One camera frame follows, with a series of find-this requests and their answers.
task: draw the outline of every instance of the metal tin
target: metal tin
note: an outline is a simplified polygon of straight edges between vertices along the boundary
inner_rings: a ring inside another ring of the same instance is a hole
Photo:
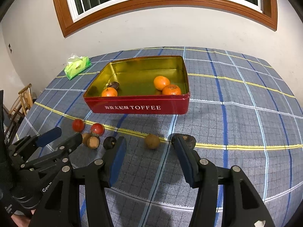
[[[180,87],[181,95],[156,95],[154,78],[167,77]],[[120,84],[118,96],[100,97],[110,82]],[[84,93],[93,113],[185,114],[189,84],[181,56],[151,56],[108,63]]]

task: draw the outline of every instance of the red tomato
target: red tomato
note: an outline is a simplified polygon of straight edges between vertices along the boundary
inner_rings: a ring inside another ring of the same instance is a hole
[[[84,122],[81,119],[75,119],[72,123],[72,128],[75,132],[81,132],[84,130]]]
[[[91,126],[91,133],[95,133],[96,135],[103,135],[104,126],[102,124],[95,123]]]

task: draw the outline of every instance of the metal screw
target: metal screw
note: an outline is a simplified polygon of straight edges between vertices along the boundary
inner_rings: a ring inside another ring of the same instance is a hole
[[[96,159],[94,162],[97,166],[102,165],[103,164],[103,160],[102,159]]]
[[[70,167],[69,166],[64,166],[62,167],[62,171],[67,173],[69,171]]]
[[[202,165],[207,165],[207,164],[208,164],[208,160],[207,160],[207,159],[201,159],[201,160],[200,160],[200,163],[201,163]]]
[[[239,166],[233,166],[232,169],[237,173],[241,170]]]

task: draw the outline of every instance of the wooden window frame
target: wooden window frame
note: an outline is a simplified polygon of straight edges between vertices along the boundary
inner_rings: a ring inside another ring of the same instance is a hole
[[[67,0],[53,0],[53,2],[64,37],[109,16],[157,6],[185,5],[221,9],[255,20],[274,31],[277,30],[278,22],[277,0],[263,0],[263,13],[228,0],[127,0],[100,9],[76,22],[72,19]]]

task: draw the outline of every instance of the wall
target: wall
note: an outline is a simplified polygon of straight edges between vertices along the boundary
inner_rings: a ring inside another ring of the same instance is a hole
[[[287,0],[278,0],[276,32],[223,11],[169,7],[114,16],[65,39],[52,0],[15,0],[3,19],[3,29],[17,73],[35,91],[48,85],[72,53],[92,57],[142,47],[193,46],[268,61],[303,104],[303,24]]]
[[[3,40],[2,23],[0,23],[0,69],[0,89],[4,90],[3,103],[6,108],[10,109],[24,85],[9,58]]]

